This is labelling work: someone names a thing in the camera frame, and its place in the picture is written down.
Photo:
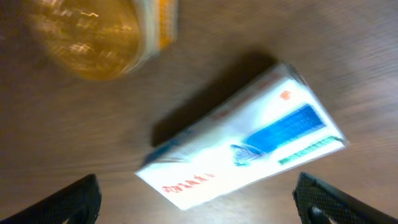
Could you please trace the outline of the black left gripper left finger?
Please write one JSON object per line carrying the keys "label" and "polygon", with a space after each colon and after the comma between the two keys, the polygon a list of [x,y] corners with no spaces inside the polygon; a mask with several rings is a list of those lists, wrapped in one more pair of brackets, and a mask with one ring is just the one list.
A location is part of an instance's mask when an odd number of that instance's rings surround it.
{"label": "black left gripper left finger", "polygon": [[1,224],[94,224],[102,194],[97,177],[89,174],[1,221]]}

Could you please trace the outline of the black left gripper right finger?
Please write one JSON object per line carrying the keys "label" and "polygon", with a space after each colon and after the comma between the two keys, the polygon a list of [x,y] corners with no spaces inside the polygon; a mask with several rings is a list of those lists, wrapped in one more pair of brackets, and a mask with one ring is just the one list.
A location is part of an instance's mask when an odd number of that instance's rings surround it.
{"label": "black left gripper right finger", "polygon": [[302,223],[397,223],[396,218],[306,172],[300,173],[292,194]]}

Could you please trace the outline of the white Panadol medicine box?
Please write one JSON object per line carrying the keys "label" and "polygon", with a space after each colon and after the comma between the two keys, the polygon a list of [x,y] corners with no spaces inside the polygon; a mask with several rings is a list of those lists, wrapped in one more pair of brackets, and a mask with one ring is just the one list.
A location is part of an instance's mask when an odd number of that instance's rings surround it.
{"label": "white Panadol medicine box", "polygon": [[157,147],[137,176],[187,210],[346,145],[302,76],[278,63]]}

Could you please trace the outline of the small gold-lidded jar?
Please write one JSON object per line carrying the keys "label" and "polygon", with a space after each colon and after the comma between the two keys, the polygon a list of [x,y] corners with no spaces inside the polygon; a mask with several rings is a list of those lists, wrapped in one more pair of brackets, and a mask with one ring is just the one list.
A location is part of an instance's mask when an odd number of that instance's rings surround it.
{"label": "small gold-lidded jar", "polygon": [[90,80],[128,74],[177,38],[177,0],[31,0],[25,6],[49,56]]}

